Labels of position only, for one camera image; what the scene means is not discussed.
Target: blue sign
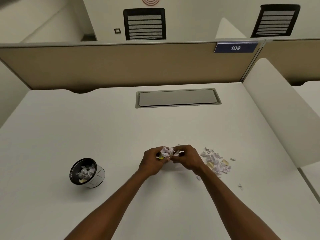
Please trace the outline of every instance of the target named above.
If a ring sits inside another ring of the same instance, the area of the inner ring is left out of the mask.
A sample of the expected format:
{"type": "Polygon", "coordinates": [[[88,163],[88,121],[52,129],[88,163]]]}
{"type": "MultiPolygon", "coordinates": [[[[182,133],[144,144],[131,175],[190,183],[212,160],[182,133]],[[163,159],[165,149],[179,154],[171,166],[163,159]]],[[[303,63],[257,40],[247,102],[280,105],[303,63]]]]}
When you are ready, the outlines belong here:
{"type": "Polygon", "coordinates": [[[214,53],[252,53],[258,42],[218,43],[214,53]]]}

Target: desk surface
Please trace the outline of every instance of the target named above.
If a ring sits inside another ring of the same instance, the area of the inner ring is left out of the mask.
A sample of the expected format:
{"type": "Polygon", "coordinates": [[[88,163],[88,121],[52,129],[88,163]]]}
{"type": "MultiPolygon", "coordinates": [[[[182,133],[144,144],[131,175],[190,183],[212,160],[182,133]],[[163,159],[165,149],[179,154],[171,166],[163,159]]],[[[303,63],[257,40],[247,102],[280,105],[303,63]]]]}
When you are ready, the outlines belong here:
{"type": "MultiPolygon", "coordinates": [[[[241,83],[30,91],[0,130],[2,237],[63,239],[146,149],[178,143],[236,158],[221,180],[280,238],[318,239],[320,205],[241,83]],[[216,88],[222,104],[135,109],[137,91],[198,88],[216,88]],[[84,157],[106,171],[97,188],[69,181],[84,157]]],[[[142,185],[113,239],[151,238],[230,239],[202,181],[170,167],[142,185]]]]}
{"type": "MultiPolygon", "coordinates": [[[[308,81],[301,86],[293,88],[320,116],[320,81],[308,81]]],[[[320,161],[304,166],[301,169],[315,191],[320,195],[320,161]]]]}

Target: text 109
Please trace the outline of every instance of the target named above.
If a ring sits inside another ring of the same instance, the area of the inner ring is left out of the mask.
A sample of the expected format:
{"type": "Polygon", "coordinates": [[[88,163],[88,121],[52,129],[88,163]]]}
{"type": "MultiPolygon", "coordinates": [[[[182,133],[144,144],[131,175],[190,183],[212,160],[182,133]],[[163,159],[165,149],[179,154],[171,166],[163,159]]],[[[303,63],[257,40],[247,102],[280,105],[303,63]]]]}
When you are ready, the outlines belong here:
{"type": "Polygon", "coordinates": [[[238,51],[238,50],[240,50],[240,48],[241,48],[241,46],[232,46],[231,50],[232,51],[238,51]]]}

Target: red circular target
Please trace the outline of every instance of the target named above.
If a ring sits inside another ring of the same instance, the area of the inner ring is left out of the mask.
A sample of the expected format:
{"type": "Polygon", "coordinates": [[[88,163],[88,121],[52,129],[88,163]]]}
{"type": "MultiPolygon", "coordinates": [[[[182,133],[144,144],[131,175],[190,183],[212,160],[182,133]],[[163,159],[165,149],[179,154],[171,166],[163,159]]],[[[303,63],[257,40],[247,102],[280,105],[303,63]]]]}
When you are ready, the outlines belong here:
{"type": "Polygon", "coordinates": [[[160,0],[142,0],[145,4],[148,6],[154,6],[156,5],[160,0]]]}

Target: hand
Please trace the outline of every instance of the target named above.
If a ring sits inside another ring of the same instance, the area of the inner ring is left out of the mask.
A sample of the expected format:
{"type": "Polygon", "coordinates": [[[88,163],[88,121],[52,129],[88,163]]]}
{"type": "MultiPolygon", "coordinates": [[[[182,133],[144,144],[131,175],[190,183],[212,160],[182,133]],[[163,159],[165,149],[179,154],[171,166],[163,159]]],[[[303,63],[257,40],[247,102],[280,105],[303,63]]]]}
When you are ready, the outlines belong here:
{"type": "Polygon", "coordinates": [[[199,175],[201,168],[206,166],[199,156],[196,149],[190,145],[179,145],[173,148],[174,151],[184,151],[184,156],[172,156],[171,160],[174,163],[181,163],[186,169],[192,170],[196,175],[199,175]]]}
{"type": "Polygon", "coordinates": [[[160,152],[162,148],[164,147],[160,146],[145,151],[142,161],[139,165],[138,171],[145,173],[147,177],[157,174],[160,171],[160,169],[162,169],[162,166],[168,161],[170,161],[169,157],[164,158],[162,160],[156,158],[156,154],[160,152]]]}

